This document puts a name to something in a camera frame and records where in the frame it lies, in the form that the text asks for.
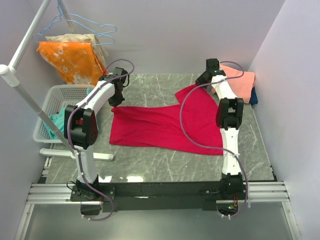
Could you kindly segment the aluminium frame rail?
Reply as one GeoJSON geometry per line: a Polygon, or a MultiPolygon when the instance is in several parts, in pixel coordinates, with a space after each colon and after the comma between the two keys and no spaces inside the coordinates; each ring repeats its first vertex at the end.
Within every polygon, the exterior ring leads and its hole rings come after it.
{"type": "MultiPolygon", "coordinates": [[[[280,202],[285,213],[291,236],[294,240],[301,240],[302,235],[291,206],[290,197],[284,182],[265,181],[249,182],[248,204],[280,202]]],[[[15,234],[16,240],[23,240],[35,205],[39,204],[70,204],[71,190],[64,184],[32,184],[27,196],[23,214],[15,234]]]]}

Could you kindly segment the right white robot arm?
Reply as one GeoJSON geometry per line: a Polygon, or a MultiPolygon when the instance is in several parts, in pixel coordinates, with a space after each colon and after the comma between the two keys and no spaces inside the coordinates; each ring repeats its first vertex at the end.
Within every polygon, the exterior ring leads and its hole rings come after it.
{"type": "Polygon", "coordinates": [[[227,81],[227,75],[216,58],[206,60],[205,71],[197,78],[196,83],[198,85],[212,83],[212,88],[219,99],[215,122],[220,129],[224,148],[221,175],[223,178],[238,176],[242,173],[237,157],[239,156],[238,135],[243,119],[244,100],[233,92],[227,81]]]}

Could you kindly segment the folded salmon t-shirt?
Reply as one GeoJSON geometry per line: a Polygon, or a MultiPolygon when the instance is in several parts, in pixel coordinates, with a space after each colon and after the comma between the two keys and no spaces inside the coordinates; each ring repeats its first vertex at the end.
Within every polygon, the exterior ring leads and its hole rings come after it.
{"type": "Polygon", "coordinates": [[[255,73],[234,69],[224,64],[220,65],[224,71],[227,81],[213,84],[211,92],[219,99],[242,99],[245,104],[250,103],[252,89],[255,86],[255,73]]]}

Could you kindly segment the beige cloth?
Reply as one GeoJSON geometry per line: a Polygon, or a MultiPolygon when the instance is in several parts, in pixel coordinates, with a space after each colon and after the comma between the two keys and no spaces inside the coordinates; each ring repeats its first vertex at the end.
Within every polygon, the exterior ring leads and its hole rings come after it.
{"type": "Polygon", "coordinates": [[[106,58],[109,56],[108,52],[100,45],[100,41],[94,34],[72,34],[67,33],[58,36],[46,36],[47,41],[57,43],[89,43],[92,46],[93,52],[96,54],[102,70],[106,68],[106,58]]]}

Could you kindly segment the orange tie-dye cloth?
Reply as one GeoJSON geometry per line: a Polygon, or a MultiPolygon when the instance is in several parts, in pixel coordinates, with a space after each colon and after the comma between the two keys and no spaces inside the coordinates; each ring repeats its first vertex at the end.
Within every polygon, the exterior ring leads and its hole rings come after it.
{"type": "Polygon", "coordinates": [[[95,86],[106,73],[106,66],[90,43],[41,41],[37,48],[67,84],[95,86]]]}

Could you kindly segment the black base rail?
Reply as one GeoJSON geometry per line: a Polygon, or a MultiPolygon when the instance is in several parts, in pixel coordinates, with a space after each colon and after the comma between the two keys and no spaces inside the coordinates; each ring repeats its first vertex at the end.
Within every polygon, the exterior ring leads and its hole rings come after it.
{"type": "Polygon", "coordinates": [[[84,215],[99,212],[147,210],[216,211],[218,201],[237,202],[248,198],[248,183],[239,179],[187,182],[95,182],[79,181],[68,187],[70,201],[80,203],[84,215]]]}

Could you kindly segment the teal t-shirt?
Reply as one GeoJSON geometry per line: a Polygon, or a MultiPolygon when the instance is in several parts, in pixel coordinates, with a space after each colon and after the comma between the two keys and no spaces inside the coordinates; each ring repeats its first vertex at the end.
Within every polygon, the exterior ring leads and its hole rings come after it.
{"type": "Polygon", "coordinates": [[[82,101],[93,88],[92,85],[56,85],[47,93],[42,110],[63,134],[65,108],[68,105],[75,106],[82,101]]]}

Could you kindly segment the folded navy t-shirt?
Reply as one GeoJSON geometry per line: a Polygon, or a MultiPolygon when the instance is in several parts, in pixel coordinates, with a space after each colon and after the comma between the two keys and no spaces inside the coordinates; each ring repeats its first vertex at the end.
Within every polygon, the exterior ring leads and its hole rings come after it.
{"type": "Polygon", "coordinates": [[[250,98],[249,100],[246,100],[245,103],[246,104],[250,104],[251,106],[254,106],[256,104],[258,104],[258,97],[257,97],[257,93],[256,93],[256,88],[253,87],[251,89],[251,93],[250,93],[250,98]]]}

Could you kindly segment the white plastic laundry basket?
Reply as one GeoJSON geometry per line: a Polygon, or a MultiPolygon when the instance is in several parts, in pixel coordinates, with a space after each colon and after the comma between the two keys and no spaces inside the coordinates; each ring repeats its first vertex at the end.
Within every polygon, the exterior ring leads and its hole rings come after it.
{"type": "MultiPolygon", "coordinates": [[[[55,85],[47,92],[42,106],[44,113],[50,117],[58,114],[61,109],[68,105],[76,105],[87,96],[87,89],[94,89],[88,84],[61,84],[55,85]]],[[[38,118],[33,132],[33,140],[37,143],[61,144],[60,139],[53,139],[41,118],[38,118]]]]}

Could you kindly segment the magenta t-shirt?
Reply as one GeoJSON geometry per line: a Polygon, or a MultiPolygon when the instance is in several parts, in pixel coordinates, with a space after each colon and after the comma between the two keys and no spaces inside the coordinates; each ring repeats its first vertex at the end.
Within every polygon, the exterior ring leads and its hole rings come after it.
{"type": "Polygon", "coordinates": [[[191,85],[175,97],[178,104],[170,106],[113,108],[110,144],[222,155],[223,141],[216,125],[218,106],[212,96],[191,85]]]}

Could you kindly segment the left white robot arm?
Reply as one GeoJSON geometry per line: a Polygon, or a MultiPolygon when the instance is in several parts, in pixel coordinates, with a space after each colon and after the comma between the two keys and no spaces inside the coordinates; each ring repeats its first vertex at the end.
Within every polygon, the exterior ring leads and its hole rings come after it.
{"type": "Polygon", "coordinates": [[[110,74],[102,75],[94,89],[80,102],[68,105],[64,110],[64,137],[73,149],[77,162],[77,181],[86,184],[82,195],[88,201],[96,200],[100,188],[94,185],[98,180],[93,145],[98,138],[97,113],[108,102],[110,106],[120,105],[125,98],[123,88],[128,85],[130,74],[116,67],[110,74]]]}

